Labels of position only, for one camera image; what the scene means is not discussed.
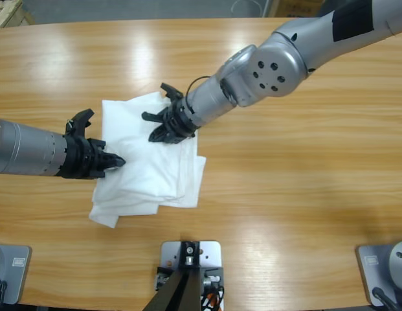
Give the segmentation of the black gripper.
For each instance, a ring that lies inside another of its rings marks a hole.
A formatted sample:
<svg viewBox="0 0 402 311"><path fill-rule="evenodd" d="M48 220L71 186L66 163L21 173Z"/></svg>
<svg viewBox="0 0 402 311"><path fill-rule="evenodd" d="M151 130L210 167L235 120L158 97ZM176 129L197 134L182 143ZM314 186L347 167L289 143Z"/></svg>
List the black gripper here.
<svg viewBox="0 0 402 311"><path fill-rule="evenodd" d="M144 111L141 115L143 120L161 124L150 133L149 142L178 144L194 137L199 127L193 123L187 112L183 97L172 100L171 104L158 114Z"/></svg>
<svg viewBox="0 0 402 311"><path fill-rule="evenodd" d="M120 168L126 161L112 153L104 152L106 143L84 136L64 135L67 147L65 161L56 174L66 179L98 179L105 177L105 170Z"/></svg>

